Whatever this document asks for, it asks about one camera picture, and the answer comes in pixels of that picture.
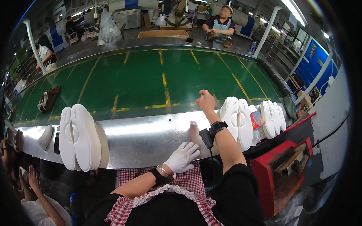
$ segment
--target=red tool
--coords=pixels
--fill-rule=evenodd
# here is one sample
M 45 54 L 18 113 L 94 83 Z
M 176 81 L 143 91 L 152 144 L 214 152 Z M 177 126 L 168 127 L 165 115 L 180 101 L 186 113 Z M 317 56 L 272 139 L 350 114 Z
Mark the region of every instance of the red tool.
M 300 144 L 287 140 L 268 153 L 250 161 L 259 183 L 259 202 L 265 217 L 275 216 L 303 181 L 312 154 L 310 138 Z

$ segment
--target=cardboard box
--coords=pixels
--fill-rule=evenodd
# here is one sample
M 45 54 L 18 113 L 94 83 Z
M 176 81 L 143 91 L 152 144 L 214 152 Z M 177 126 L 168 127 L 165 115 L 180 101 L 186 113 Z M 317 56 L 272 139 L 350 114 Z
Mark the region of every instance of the cardboard box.
M 297 93 L 297 96 L 300 97 L 302 94 L 304 93 L 304 91 L 299 91 Z M 303 106 L 306 105 L 307 107 L 311 107 L 312 106 L 312 99 L 309 95 L 306 95 L 304 97 L 304 99 L 300 102 Z
M 199 11 L 199 12 L 204 12 L 204 11 L 208 11 L 208 10 L 209 10 L 209 8 L 208 8 L 207 6 L 204 6 L 204 5 L 199 5 L 198 7 L 199 7 L 199 8 L 198 8 L 197 11 Z
M 188 38 L 189 34 L 184 30 L 142 31 L 139 33 L 137 38 L 156 38 L 156 37 Z

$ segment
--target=bracelet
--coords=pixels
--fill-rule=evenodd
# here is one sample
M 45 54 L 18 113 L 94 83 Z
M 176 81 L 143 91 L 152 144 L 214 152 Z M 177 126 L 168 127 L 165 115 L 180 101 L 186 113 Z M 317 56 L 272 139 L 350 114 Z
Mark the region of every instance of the bracelet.
M 168 174 L 166 173 L 166 170 L 164 170 L 164 169 L 161 167 L 161 165 L 158 165 L 157 168 L 159 168 L 159 169 L 161 170 L 161 172 L 163 173 L 163 176 L 164 176 L 164 177 L 167 177 L 167 176 L 168 176 Z

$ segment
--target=hand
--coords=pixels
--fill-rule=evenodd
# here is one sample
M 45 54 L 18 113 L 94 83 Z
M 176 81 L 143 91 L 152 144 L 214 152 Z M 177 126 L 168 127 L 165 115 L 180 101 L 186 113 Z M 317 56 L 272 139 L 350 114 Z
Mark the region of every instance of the hand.
M 199 156 L 200 151 L 196 150 L 198 147 L 197 144 L 194 145 L 192 142 L 183 142 L 164 164 L 170 167 L 172 172 L 175 173 L 191 170 L 194 168 L 194 165 L 189 163 Z
M 216 28 L 211 29 L 210 32 L 211 33 L 221 33 L 221 31 Z
M 40 187 L 39 187 L 39 180 L 37 177 L 37 173 L 35 172 L 33 166 L 29 166 L 29 185 L 30 187 L 33 189 L 34 193 L 36 193 L 37 191 L 40 191 Z
M 204 114 L 208 116 L 209 114 L 215 113 L 215 98 L 206 89 L 200 90 L 199 94 L 201 94 L 201 96 L 196 100 L 196 103 L 200 106 Z

